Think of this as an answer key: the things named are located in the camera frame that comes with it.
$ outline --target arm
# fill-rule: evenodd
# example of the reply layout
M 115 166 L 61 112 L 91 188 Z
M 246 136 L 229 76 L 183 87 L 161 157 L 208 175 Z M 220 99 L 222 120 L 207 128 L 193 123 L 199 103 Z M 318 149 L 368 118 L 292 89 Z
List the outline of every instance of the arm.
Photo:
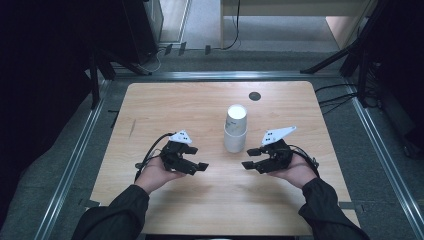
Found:
M 72 239 L 136 239 L 144 226 L 149 194 L 183 176 L 180 172 L 166 171 L 159 157 L 151 159 L 134 185 L 108 207 L 95 207 L 84 213 Z
M 317 178 L 305 160 L 293 154 L 287 169 L 268 173 L 287 180 L 302 189 L 306 204 L 299 210 L 311 226 L 315 239 L 369 239 L 367 234 L 353 224 L 342 212 L 333 187 Z

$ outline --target finger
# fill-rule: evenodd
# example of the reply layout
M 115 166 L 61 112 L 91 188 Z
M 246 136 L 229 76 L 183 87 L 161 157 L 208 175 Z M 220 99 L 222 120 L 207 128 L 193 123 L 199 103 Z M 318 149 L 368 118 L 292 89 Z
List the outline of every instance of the finger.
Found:
M 149 164 L 151 165 L 158 165 L 162 162 L 162 160 L 159 157 L 154 157 L 149 160 Z
M 182 178 L 185 177 L 187 174 L 182 173 L 182 172 L 177 172 L 177 171 L 173 171 L 173 172 L 169 172 L 168 176 L 170 178 L 170 180 L 174 180 L 177 178 Z
M 300 166 L 309 167 L 309 165 L 307 163 L 300 162 L 300 163 L 290 164 L 288 169 L 293 169 L 293 168 L 300 167 Z
M 267 175 L 271 177 L 283 177 L 285 173 L 286 173 L 286 170 L 278 170 L 274 172 L 269 172 L 267 173 Z

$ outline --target wire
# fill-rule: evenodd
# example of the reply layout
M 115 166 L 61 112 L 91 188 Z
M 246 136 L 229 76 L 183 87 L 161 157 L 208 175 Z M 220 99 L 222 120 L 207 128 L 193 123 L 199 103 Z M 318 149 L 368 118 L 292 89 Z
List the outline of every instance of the wire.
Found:
M 230 49 L 230 48 L 232 48 L 233 46 L 234 46 L 234 44 L 237 42 L 237 40 L 238 40 L 238 37 L 239 37 L 239 19 L 240 19 L 240 0 L 238 0 L 238 4 L 237 4 L 237 22 L 236 22 L 236 38 L 234 39 L 234 42 L 230 45 L 230 46 L 228 46 L 228 47 L 225 47 L 225 48 L 213 48 L 213 49 L 220 49 L 220 50 L 228 50 L 228 49 Z
M 328 111 L 324 112 L 322 115 L 328 114 L 329 112 L 331 112 L 331 111 L 335 110 L 336 108 L 340 107 L 341 105 L 343 105 L 343 104 L 347 103 L 347 102 L 348 102 L 349 100 L 351 100 L 352 98 L 354 98 L 354 96 L 352 96 L 352 97 L 350 97 L 350 98 L 348 98 L 348 99 L 344 100 L 344 101 L 343 101 L 343 102 L 341 102 L 341 103 L 337 103 L 337 106 L 335 106 L 335 107 L 331 108 L 330 110 L 328 110 Z
M 156 140 L 156 142 L 155 143 L 153 143 L 153 145 L 152 145 L 152 147 L 150 147 L 150 149 L 149 149 L 149 151 L 147 151 L 147 153 L 146 153 L 146 156 L 144 157 L 144 159 L 143 159 L 143 162 L 141 163 L 141 165 L 138 165 L 138 169 L 139 169 L 139 171 L 141 171 L 146 165 L 147 165 L 147 163 L 149 163 L 149 160 L 152 158 L 151 157 L 151 152 L 152 152 L 152 150 L 153 150 L 153 148 L 155 148 L 156 147 L 156 145 L 162 140 L 162 139 L 164 139 L 165 137 L 169 137 L 169 136 L 172 136 L 172 135 L 174 135 L 174 133 L 166 133 L 166 134 L 164 134 L 164 135 L 162 135 L 162 136 L 160 136 L 159 138 L 158 138 L 158 140 Z
M 344 100 L 343 100 L 343 102 L 334 102 L 334 103 L 331 103 L 331 102 L 330 102 L 330 103 L 327 103 L 327 104 L 323 104 L 323 105 L 321 105 L 320 107 L 321 107 L 321 108 L 324 108 L 324 107 L 329 107 L 329 106 L 339 105 L 339 104 L 341 104 L 341 103 L 344 103 L 346 100 L 350 100 L 350 99 L 352 99 L 352 98 L 354 98 L 354 97 L 356 97 L 356 95 L 347 97 L 347 99 L 344 99 Z
M 341 96 L 338 96 L 338 97 L 335 97 L 335 98 L 331 98 L 331 99 L 327 99 L 327 100 L 324 100 L 324 101 L 320 101 L 318 103 L 319 103 L 319 105 L 321 105 L 321 104 L 324 104 L 324 103 L 337 101 L 337 100 L 343 99 L 345 97 L 356 97 L 356 96 L 357 96 L 357 93 L 348 93 L 348 94 L 341 95 Z
M 287 145 L 287 146 L 294 147 L 295 150 L 291 150 L 292 153 L 297 154 L 301 156 L 303 159 L 305 159 L 306 163 L 311 167 L 312 171 L 314 171 L 317 177 L 320 178 L 319 172 L 318 172 L 319 163 L 316 161 L 315 158 L 311 158 L 303 149 L 301 149 L 298 146 L 295 146 L 295 145 Z
M 142 65 L 146 64 L 148 61 L 150 61 L 150 59 L 149 59 L 148 61 L 145 61 L 143 64 L 138 64 L 138 65 L 137 65 L 137 67 L 138 67 L 138 68 L 140 68 L 140 69 L 142 69 L 142 70 L 144 70 L 144 71 L 150 72 L 150 73 L 153 73 L 153 72 L 158 71 L 158 70 L 160 69 L 160 67 L 162 66 L 162 62 L 161 62 L 161 61 L 160 61 L 160 59 L 159 59 L 159 53 L 160 53 L 160 52 L 162 52 L 162 51 L 164 51 L 164 50 L 165 50 L 165 48 L 163 48 L 163 49 L 159 50 L 159 51 L 156 53 L 156 60 L 158 61 L 159 65 L 158 65 L 155 69 L 150 70 L 150 69 L 144 68 L 144 67 L 142 66 Z
M 341 86 L 356 86 L 355 84 L 336 84 L 336 85 L 330 85 L 330 86 L 325 86 L 325 87 L 321 87 L 318 88 L 317 90 L 315 90 L 315 93 L 324 90 L 324 89 L 328 89 L 328 88 L 334 88 L 334 87 L 341 87 Z

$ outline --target metal frame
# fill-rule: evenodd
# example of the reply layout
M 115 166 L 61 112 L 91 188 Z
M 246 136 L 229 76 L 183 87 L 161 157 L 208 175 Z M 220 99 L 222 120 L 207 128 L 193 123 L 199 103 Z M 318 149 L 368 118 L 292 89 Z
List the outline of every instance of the metal frame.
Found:
M 188 11 L 190 10 L 190 6 L 191 6 L 191 0 L 187 0 L 186 6 L 185 6 L 185 9 L 184 9 L 183 19 L 182 19 L 181 24 L 179 26 L 180 31 L 179 31 L 179 34 L 178 34 L 178 39 L 175 40 L 175 41 L 161 41 L 160 38 L 159 38 L 158 39 L 159 46 L 166 47 L 169 44 L 181 44 L 181 41 L 182 41 L 183 36 L 184 36 L 185 25 L 186 25 L 186 22 L 187 22 Z
M 320 71 L 314 75 L 300 74 L 298 71 L 228 71 L 228 72 L 166 72 L 158 73 L 152 76 L 139 77 L 131 73 L 122 73 L 120 78 L 137 78 L 141 82 L 175 82 L 175 81 L 281 81 L 281 80 L 301 80 L 301 79 L 317 79 L 317 78 L 341 78 L 337 71 Z M 346 83 L 351 84 L 349 79 L 345 79 Z M 103 81 L 101 84 L 100 95 L 104 98 L 109 89 L 109 81 Z M 354 87 L 347 87 L 349 93 L 356 92 Z M 49 203 L 49 207 L 38 229 L 35 239 L 48 239 L 55 225 L 59 212 L 65 201 L 73 178 L 84 154 L 85 147 L 90 139 L 93 128 L 97 122 L 97 118 L 103 107 L 103 98 L 97 107 L 90 113 L 86 125 L 81 136 L 75 146 L 74 152 L 65 169 L 62 179 Z M 409 220 L 411 227 L 417 239 L 424 239 L 424 220 L 423 215 L 418 207 L 417 202 L 413 198 L 410 190 L 401 177 L 393 159 L 391 158 L 383 140 L 381 139 L 376 126 L 373 123 L 367 109 L 363 109 L 357 99 L 353 99 L 354 107 L 358 116 L 367 131 L 367 134 L 374 146 L 379 157 L 380 163 L 398 197 L 398 200 Z

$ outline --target white paper cup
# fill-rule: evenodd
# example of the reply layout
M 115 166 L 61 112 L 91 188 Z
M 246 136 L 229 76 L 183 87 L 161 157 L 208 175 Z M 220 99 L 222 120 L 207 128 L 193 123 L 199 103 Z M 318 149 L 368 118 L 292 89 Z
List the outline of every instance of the white paper cup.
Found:
M 246 143 L 246 133 L 247 128 L 243 134 L 239 136 L 234 136 L 228 133 L 224 126 L 224 146 L 227 151 L 231 153 L 238 153 L 243 151 L 244 144 Z
M 225 130 L 232 136 L 240 136 L 247 129 L 247 110 L 240 104 L 231 105 L 227 111 Z

